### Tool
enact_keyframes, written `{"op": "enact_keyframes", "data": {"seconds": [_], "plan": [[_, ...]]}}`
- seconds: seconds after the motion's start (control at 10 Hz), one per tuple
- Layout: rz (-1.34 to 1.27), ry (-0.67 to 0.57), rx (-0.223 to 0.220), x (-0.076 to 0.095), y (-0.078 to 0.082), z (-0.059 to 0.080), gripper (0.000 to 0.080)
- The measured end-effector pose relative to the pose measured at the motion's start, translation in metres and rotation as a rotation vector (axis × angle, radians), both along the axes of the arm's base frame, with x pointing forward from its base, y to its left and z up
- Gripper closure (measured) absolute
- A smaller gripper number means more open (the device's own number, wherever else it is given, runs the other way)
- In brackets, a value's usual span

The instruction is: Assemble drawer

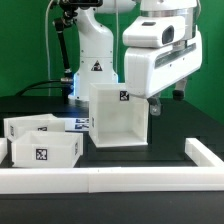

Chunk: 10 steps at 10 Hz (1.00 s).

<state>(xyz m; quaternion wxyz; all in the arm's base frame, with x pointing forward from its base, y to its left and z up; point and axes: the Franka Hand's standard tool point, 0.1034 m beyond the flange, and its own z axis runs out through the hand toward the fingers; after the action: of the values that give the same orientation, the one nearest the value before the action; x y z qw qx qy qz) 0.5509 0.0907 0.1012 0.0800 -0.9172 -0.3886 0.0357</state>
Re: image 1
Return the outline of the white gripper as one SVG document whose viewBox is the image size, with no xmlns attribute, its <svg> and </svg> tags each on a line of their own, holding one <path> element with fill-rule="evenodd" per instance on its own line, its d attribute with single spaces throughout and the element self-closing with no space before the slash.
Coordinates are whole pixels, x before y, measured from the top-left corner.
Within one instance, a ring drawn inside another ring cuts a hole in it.
<svg viewBox="0 0 224 224">
<path fill-rule="evenodd" d="M 135 97 L 149 98 L 150 114 L 160 116 L 161 102 L 153 95 L 176 83 L 173 99 L 183 100 L 187 85 L 185 77 L 197 71 L 201 64 L 202 38 L 199 31 L 180 50 L 173 45 L 159 49 L 130 47 L 124 58 L 126 89 Z"/>
</svg>

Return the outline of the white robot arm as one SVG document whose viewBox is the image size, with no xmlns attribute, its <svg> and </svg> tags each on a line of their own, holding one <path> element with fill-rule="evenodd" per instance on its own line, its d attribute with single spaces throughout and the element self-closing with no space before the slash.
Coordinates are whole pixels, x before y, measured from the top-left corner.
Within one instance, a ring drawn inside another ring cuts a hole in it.
<svg viewBox="0 0 224 224">
<path fill-rule="evenodd" d="M 196 20 L 200 0 L 58 0 L 63 16 L 55 21 L 65 76 L 72 88 L 66 99 L 88 106 L 92 83 L 115 84 L 114 37 L 96 21 L 97 14 L 129 12 L 140 15 L 125 29 L 124 76 L 130 95 L 147 99 L 151 111 L 159 94 L 173 85 L 173 98 L 182 100 L 187 77 L 202 63 L 202 40 Z"/>
</svg>

